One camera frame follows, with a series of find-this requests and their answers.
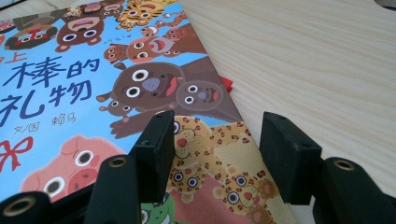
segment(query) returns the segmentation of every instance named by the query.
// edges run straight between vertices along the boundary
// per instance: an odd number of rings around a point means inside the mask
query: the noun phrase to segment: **cartoon animal face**
[[[126,49],[126,45],[111,44],[110,47],[105,50],[104,57],[111,63],[122,61],[126,59]]]
[[[67,140],[61,152],[47,166],[30,173],[21,191],[48,193],[52,202],[92,184],[100,164],[124,152],[104,138],[77,135]]]
[[[102,18],[115,17],[117,18],[123,11],[124,0],[106,0],[101,2],[103,8],[101,10]]]
[[[157,33],[159,32],[159,28],[158,26],[146,26],[143,27],[142,29],[140,29],[140,33],[142,33],[142,35],[144,37],[152,37],[155,36]]]
[[[105,29],[105,23],[100,17],[98,9],[92,12],[96,8],[96,5],[86,6],[83,10],[84,12],[88,10],[89,13],[83,13],[80,17],[73,17],[69,20],[64,19],[66,24],[57,35],[59,46],[56,48],[56,52],[65,52],[72,46],[83,43],[95,45],[102,40],[100,35]]]
[[[17,32],[6,41],[6,49],[31,49],[50,41],[56,36],[58,28],[38,24]]]
[[[158,32],[160,31],[161,27],[163,27],[163,26],[175,27],[175,26],[179,25],[182,21],[187,19],[186,13],[184,13],[184,11],[177,12],[177,13],[172,13],[172,15],[173,14],[177,14],[177,17],[175,17],[173,21],[171,21],[171,22],[156,21],[155,22],[155,26],[143,27],[142,29],[140,29],[140,33],[142,33],[142,35],[144,37],[152,37],[152,36],[155,36],[156,34],[158,34]],[[165,13],[165,14],[163,14],[163,17],[166,18],[166,19],[170,18],[171,14]],[[166,35],[166,38],[172,39],[172,36],[171,35],[169,35],[169,36]]]
[[[173,40],[173,41],[178,41],[181,38],[184,38],[188,36],[190,33],[187,32],[185,29],[179,29],[179,28],[171,28],[169,29],[168,32],[166,32],[165,37]]]
[[[100,106],[99,107],[100,111],[108,111],[111,115],[114,116],[122,116],[124,122],[128,122],[128,113],[131,112],[132,108],[128,105],[123,105],[117,100],[112,100],[107,107],[105,106]]]
[[[182,193],[182,201],[189,203],[193,200],[193,193],[198,191],[205,182],[205,171],[199,166],[186,169],[172,168],[169,175],[170,185]]]
[[[134,63],[149,62],[168,52],[174,44],[161,36],[143,37],[131,42],[126,54]]]
[[[177,89],[180,105],[195,111],[213,109],[220,104],[222,98],[219,85],[208,81],[186,82]]]
[[[122,71],[113,93],[124,105],[154,109],[175,101],[182,78],[181,69],[170,63],[137,64]]]
[[[163,13],[164,6],[163,2],[156,1],[128,4],[117,21],[135,20],[136,25],[146,25]]]
[[[213,194],[216,198],[222,199],[230,211],[245,215],[249,207],[258,204],[261,200],[259,186],[260,182],[256,176],[247,172],[234,173],[225,180],[222,188],[214,188]]]

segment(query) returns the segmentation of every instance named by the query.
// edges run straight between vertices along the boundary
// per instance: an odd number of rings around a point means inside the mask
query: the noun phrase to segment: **cartoon pig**
[[[21,191],[44,191],[55,202],[92,184],[101,163],[120,154],[125,152],[104,138],[76,135],[62,145],[59,155],[47,166],[24,179]]]

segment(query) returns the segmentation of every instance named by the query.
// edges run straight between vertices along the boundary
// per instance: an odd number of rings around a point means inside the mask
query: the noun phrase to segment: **picture book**
[[[293,219],[177,0],[0,22],[0,200],[89,186],[164,110],[176,113],[176,156],[164,205],[142,204],[143,223]]]

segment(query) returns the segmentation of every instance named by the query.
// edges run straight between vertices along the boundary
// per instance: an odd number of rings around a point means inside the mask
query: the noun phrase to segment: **wood grain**
[[[0,20],[90,0],[27,0]],[[396,196],[396,12],[374,0],[180,0],[257,143],[263,111]]]

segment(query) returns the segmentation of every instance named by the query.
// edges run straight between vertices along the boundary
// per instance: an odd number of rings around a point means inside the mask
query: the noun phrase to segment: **screw hole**
[[[355,166],[348,161],[335,161],[334,165],[337,166],[338,168],[346,170],[346,171],[355,170]]]
[[[302,146],[302,147],[311,147],[311,144],[302,143],[301,146]]]
[[[35,205],[35,197],[26,196],[17,201],[9,204],[4,210],[3,215],[5,217],[15,217],[28,211],[31,207]]]

